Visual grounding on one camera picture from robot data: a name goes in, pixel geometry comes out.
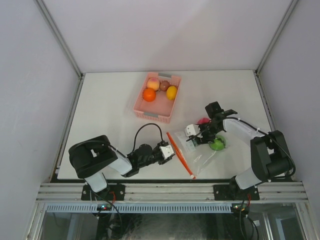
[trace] brown round fruit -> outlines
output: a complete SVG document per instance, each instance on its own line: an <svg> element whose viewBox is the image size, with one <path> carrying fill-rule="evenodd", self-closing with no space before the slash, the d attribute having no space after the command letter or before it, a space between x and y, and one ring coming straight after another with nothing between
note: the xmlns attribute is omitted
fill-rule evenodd
<svg viewBox="0 0 320 240"><path fill-rule="evenodd" d="M160 83L160 90L161 91L167 91L167 89L170 87L170 83L168 81L162 81Z"/></svg>

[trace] black mounting plate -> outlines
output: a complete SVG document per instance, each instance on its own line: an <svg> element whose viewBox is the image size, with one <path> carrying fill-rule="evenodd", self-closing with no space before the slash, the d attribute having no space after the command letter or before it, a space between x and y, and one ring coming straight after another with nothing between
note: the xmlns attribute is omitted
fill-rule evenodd
<svg viewBox="0 0 320 240"><path fill-rule="evenodd" d="M260 200L258 188L250 187L246 190L241 190L235 195L235 199L230 195L230 187L228 184L217 184L213 185L213 193L215 201L234 201L247 199L247 195L251 195L251 200Z"/></svg>
<svg viewBox="0 0 320 240"><path fill-rule="evenodd" d="M123 184L108 184L109 189L104 189L95 195L93 192L91 192L91 188L89 185L84 185L82 189L82 195L81 195L81 200L82 201L103 201L102 198L112 201L114 199L114 195L112 192L115 194L115 200L116 201L123 201L125 199L125 194L126 194L126 186Z"/></svg>

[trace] glass panel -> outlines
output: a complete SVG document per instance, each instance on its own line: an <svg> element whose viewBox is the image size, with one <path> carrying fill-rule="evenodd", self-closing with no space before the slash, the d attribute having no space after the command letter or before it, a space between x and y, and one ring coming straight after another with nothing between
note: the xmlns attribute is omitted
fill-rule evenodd
<svg viewBox="0 0 320 240"><path fill-rule="evenodd" d="M49 213L41 240L243 240L258 239L246 218L229 213ZM291 204L252 204L249 218L260 240L303 240Z"/></svg>

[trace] white wall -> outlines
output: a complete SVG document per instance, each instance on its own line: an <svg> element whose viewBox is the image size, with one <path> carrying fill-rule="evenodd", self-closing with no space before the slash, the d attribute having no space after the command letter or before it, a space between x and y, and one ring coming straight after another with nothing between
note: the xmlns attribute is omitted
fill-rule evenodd
<svg viewBox="0 0 320 240"><path fill-rule="evenodd" d="M45 0L83 72L256 69L291 0Z"/></svg>
<svg viewBox="0 0 320 240"><path fill-rule="evenodd" d="M261 78L274 114L320 220L320 1L302 0Z"/></svg>
<svg viewBox="0 0 320 240"><path fill-rule="evenodd" d="M77 76L32 0L0 3L0 239L22 239Z"/></svg>

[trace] plastic basket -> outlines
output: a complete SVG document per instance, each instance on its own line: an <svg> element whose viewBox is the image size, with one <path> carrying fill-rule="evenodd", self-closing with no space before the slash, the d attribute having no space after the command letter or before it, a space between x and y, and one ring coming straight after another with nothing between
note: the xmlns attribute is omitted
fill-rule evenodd
<svg viewBox="0 0 320 240"><path fill-rule="evenodd" d="M147 87L147 82L150 78L157 78L160 82L168 81L171 86L177 87L177 93L174 100L167 98L165 91L157 91L156 98L152 102L143 99L143 92ZM134 104L133 111L139 118L155 120L162 123L170 123L170 119L174 110L174 106L179 93L179 86L181 82L180 76L170 74L149 72L144 80L140 93Z"/></svg>

